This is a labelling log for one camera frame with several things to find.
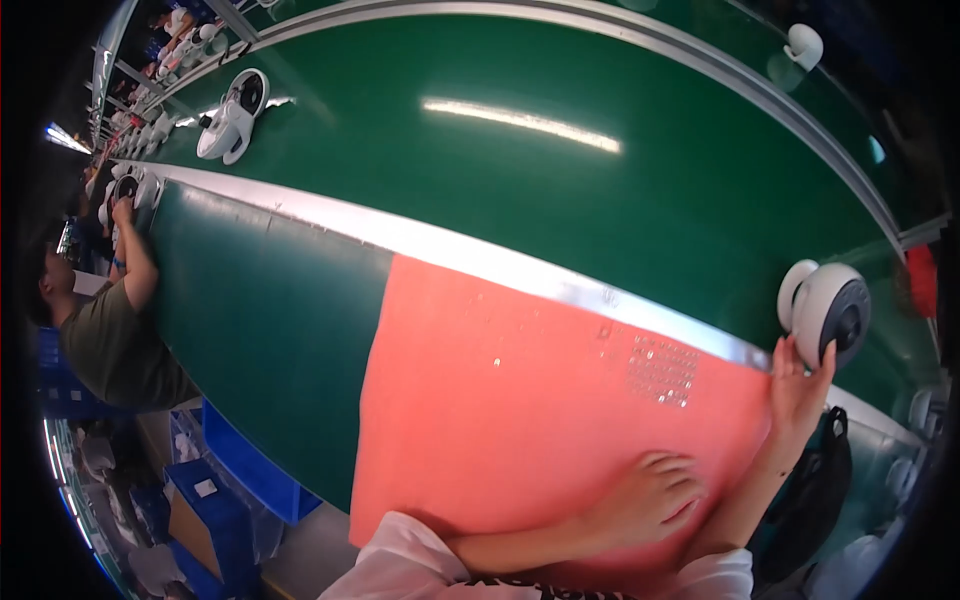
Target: black bag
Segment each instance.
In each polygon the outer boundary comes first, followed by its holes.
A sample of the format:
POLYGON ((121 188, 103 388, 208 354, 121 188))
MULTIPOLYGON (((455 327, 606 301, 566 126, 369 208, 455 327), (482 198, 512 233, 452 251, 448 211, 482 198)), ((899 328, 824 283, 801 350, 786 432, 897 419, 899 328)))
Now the black bag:
POLYGON ((782 581, 820 549, 840 516, 851 476, 847 411, 834 406, 820 448, 804 450, 785 494, 763 518, 777 532, 756 564, 760 580, 782 581))

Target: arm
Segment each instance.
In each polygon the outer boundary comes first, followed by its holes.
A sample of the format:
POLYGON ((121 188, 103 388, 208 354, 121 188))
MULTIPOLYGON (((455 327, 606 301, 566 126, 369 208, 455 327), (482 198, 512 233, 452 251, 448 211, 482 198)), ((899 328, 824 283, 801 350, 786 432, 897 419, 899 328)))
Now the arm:
POLYGON ((120 235, 124 241, 124 252, 127 259, 127 274, 124 275, 124 288, 127 299, 133 311, 139 313, 150 301, 156 288, 158 273, 153 261, 140 239, 140 234, 133 228, 132 208, 130 198, 121 198, 113 207, 113 221, 120 228, 120 235))
POLYGON ((706 493, 687 469, 693 459, 648 452, 599 503, 581 515, 532 531, 447 540, 474 573, 514 573, 662 540, 683 527, 706 493))
POLYGON ((827 346, 823 363, 820 370, 806 376, 792 336, 777 341, 770 390, 770 435, 743 478, 694 537, 683 564, 742 548, 750 541, 817 428, 836 368, 836 342, 827 346))
POLYGON ((127 274, 127 250, 123 243, 123 230, 117 236, 117 248, 110 263, 110 283, 116 283, 120 277, 127 274))
POLYGON ((193 29, 193 25, 196 22, 197 19, 193 18, 193 15, 189 12, 183 16, 183 24, 180 25, 180 28, 177 29, 177 32, 173 36, 173 41, 175 42, 174 46, 177 45, 176 42, 179 42, 181 39, 183 39, 184 34, 193 29))

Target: red cloth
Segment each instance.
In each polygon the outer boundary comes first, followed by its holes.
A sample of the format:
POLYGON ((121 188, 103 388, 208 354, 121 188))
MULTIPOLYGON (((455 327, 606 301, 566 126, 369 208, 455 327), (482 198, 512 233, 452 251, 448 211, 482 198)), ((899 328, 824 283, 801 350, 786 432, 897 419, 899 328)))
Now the red cloth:
POLYGON ((937 317, 937 263, 930 247, 924 244, 906 252, 906 268, 910 272, 910 298, 922 317, 937 317))
POLYGON ((674 450, 698 459, 710 490, 687 527, 532 575, 568 588, 659 589, 769 429, 769 376, 694 352, 396 256, 364 380, 350 541, 366 544, 391 510, 441 537, 542 526, 595 502, 643 452, 674 450), (648 362, 695 373, 691 387, 634 372, 660 376, 648 362), (669 399, 688 393, 686 406, 658 402, 648 383, 674 390, 669 399))

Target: white t-shirt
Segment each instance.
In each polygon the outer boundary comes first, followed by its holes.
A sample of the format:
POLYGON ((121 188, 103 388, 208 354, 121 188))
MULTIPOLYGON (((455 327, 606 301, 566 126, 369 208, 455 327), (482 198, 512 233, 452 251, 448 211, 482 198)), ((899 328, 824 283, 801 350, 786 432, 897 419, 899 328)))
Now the white t-shirt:
POLYGON ((183 18, 186 16, 186 9, 179 8, 174 9, 170 13, 170 22, 163 26, 163 31, 167 32, 167 35, 173 37, 180 30, 180 27, 183 27, 183 18))
MULTIPOLYGON (((749 600, 753 556, 747 550, 705 556, 677 575, 671 600, 749 600)), ((616 594, 616 600, 630 599, 616 594)), ((319 600, 583 600, 584 594, 510 579, 472 579, 467 568, 426 525, 387 513, 357 556, 356 566, 319 600)))

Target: person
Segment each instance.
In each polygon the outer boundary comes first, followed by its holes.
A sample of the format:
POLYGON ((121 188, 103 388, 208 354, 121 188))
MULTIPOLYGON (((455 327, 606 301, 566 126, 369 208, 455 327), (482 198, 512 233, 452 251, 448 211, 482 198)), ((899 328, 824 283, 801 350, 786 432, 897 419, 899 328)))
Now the person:
POLYGON ((150 20, 147 21, 147 25, 150 26, 150 29, 163 28, 163 31, 170 36, 170 41, 167 42, 164 48, 167 49, 167 52, 173 52, 174 48, 183 40, 187 32, 193 29, 196 22, 197 19, 190 14, 190 11, 180 7, 170 12, 151 17, 150 20))
MULTIPOLYGON (((778 340, 770 433, 743 477, 694 534, 677 565, 669 597, 750 598, 753 558, 745 546, 817 428, 835 357, 836 343, 831 342, 823 367, 805 376, 793 338, 778 340)), ((687 523, 706 493, 703 482, 691 471, 694 464, 694 459, 674 452, 648 452, 599 503, 580 515, 532 531, 442 540, 412 516, 387 513, 357 556, 355 567, 320 600, 600 597, 595 592, 522 584, 504 576, 673 534, 687 523)))
POLYGON ((35 324, 60 329, 60 351, 74 374, 107 404, 139 412, 165 410, 200 395, 160 340, 147 303, 157 271, 132 222, 132 201, 114 203, 119 228, 107 283, 81 304, 73 291, 76 274, 37 243, 24 266, 26 308, 35 324))

